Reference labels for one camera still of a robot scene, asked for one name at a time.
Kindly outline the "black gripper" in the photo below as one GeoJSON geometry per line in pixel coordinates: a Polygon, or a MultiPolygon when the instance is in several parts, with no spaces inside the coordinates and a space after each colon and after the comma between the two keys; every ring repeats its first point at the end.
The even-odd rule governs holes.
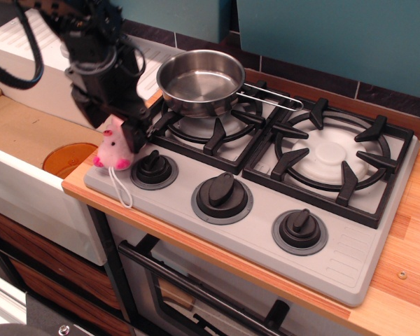
{"type": "Polygon", "coordinates": [[[146,65],[137,63],[138,45],[127,35],[115,43],[98,38],[68,38],[71,96],[89,124],[97,129],[110,116],[123,121],[121,126],[132,153],[139,153],[148,142],[150,113],[138,95],[137,85],[146,65]]]}

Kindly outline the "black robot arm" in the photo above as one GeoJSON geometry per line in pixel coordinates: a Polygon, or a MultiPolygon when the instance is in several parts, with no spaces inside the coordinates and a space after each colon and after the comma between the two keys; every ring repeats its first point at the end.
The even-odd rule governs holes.
{"type": "Polygon", "coordinates": [[[146,69],[140,48],[122,33],[122,9],[110,1],[31,1],[69,54],[71,96],[94,128],[122,120],[123,138],[138,153],[151,117],[137,84],[146,69]]]}

